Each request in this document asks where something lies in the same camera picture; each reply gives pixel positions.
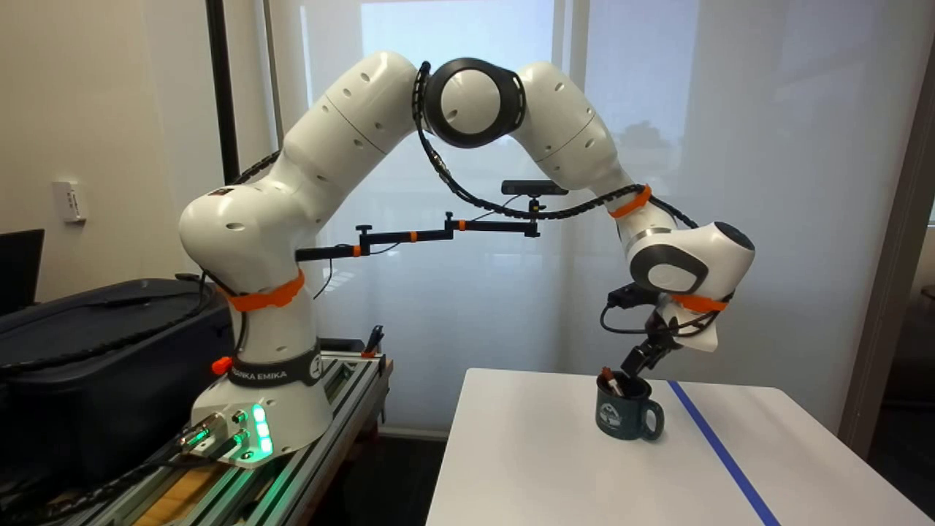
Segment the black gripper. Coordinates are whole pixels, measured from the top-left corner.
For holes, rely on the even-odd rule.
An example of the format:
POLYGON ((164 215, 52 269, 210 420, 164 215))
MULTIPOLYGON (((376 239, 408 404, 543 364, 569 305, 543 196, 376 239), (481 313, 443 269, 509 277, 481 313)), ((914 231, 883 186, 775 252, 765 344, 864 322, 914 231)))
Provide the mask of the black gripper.
POLYGON ((649 398, 649 383, 641 376, 654 367, 670 351, 679 351, 676 326, 664 315, 645 322, 645 340, 613 370, 619 394, 649 398))

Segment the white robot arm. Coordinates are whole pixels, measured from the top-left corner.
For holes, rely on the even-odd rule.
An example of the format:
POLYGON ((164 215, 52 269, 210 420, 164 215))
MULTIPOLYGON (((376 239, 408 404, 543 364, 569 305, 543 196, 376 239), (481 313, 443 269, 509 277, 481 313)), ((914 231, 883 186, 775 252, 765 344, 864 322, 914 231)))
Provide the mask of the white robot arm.
POLYGON ((693 223, 633 180, 569 75, 551 63, 414 63, 376 53, 319 96, 262 174, 192 198, 179 218, 186 256, 239 322, 236 354, 213 367, 189 410, 183 452, 259 467, 326 433, 326 364, 303 274, 316 252, 302 239, 407 138, 430 161, 448 145, 512 138, 557 191, 582 191, 610 215, 630 274, 623 300, 651 310, 638 329, 642 344, 623 361, 627 383, 671 351, 719 344, 717 318, 750 269, 755 243, 728 223, 693 223))

